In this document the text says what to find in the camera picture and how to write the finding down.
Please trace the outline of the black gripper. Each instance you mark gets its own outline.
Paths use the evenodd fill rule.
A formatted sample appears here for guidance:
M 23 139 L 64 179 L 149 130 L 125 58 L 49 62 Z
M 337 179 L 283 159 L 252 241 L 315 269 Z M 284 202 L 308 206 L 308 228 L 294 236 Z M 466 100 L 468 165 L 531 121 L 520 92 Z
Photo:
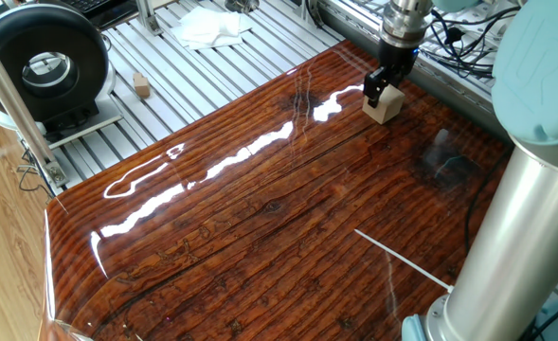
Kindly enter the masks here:
M 406 76 L 411 72 L 419 54 L 419 48 L 402 48 L 391 45 L 384 40 L 379 41 L 378 61 L 380 67 L 365 76 L 363 93 L 367 104 L 376 108 L 379 99 L 388 86 L 388 81 L 399 88 Z

